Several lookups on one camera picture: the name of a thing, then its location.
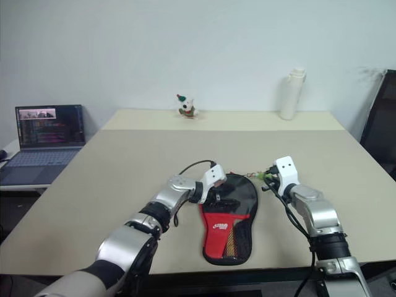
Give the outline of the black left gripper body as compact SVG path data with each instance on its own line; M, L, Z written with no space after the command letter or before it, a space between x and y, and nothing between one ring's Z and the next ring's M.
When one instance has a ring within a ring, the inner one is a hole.
M205 201L206 211L219 211L222 206L223 186L212 187Z

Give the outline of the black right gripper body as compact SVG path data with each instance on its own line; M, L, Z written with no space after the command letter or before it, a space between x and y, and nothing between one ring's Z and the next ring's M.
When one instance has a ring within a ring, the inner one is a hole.
M273 182L275 184L274 188L279 189L279 187L280 187L279 170L276 165L272 165L270 168L275 168L275 174L273 174L273 175L268 174L267 177L269 178L269 180L271 182Z

